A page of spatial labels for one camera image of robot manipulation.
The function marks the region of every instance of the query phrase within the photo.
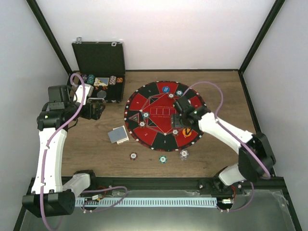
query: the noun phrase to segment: robotic arm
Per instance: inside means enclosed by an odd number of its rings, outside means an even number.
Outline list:
[[[93,86],[85,84],[86,96],[91,96],[92,91]],[[45,104],[37,118],[40,140],[37,174],[31,194],[25,195],[22,200],[23,206],[37,217],[41,216],[39,195],[42,186],[43,155],[51,135],[75,114],[80,104],[83,104],[83,107],[74,120],[77,120],[78,117],[99,119],[105,109],[102,101],[87,101],[85,97],[82,102],[83,87],[81,85],[77,88],[73,100],[70,99],[67,85],[49,87],[48,94],[49,102]],[[61,129],[53,137],[46,155],[44,209],[47,217],[71,214],[74,211],[75,198],[90,186],[90,174],[84,171],[75,174],[69,182],[62,185],[62,153],[67,132],[68,126]]]
[[[173,105],[178,114],[172,116],[172,127],[194,128],[211,134],[231,147],[239,155],[237,164],[223,168],[217,173],[214,182],[217,188],[223,188],[242,180],[256,182],[266,173],[245,146],[255,154],[256,158],[268,171],[276,163],[269,141],[263,133],[257,132],[253,134],[215,118],[214,113],[206,106],[202,105],[199,108],[194,108],[185,96],[176,100]]]

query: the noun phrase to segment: case lid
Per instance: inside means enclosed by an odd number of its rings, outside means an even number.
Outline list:
[[[122,42],[72,43],[79,71],[94,75],[124,75]]]

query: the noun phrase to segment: orange circle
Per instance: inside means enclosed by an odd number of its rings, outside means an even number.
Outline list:
[[[183,135],[184,135],[185,137],[189,137],[189,136],[192,135],[191,129],[190,129],[190,128],[185,128],[185,129],[183,129],[182,133],[183,133]]]

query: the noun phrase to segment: white wall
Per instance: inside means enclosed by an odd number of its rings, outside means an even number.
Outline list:
[[[308,230],[308,1],[285,1],[245,72],[262,131]]]
[[[71,43],[124,41],[126,69],[239,68],[274,0],[38,0],[72,69]]]
[[[67,77],[25,0],[1,0],[0,15],[0,229],[11,231],[38,164],[36,118]]]

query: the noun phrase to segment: white perforated rail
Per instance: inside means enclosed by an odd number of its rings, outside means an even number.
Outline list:
[[[88,202],[85,207],[109,207],[120,198],[104,198],[99,202]],[[85,198],[76,198],[76,207],[82,207]],[[216,198],[125,198],[116,207],[202,207],[216,208]]]

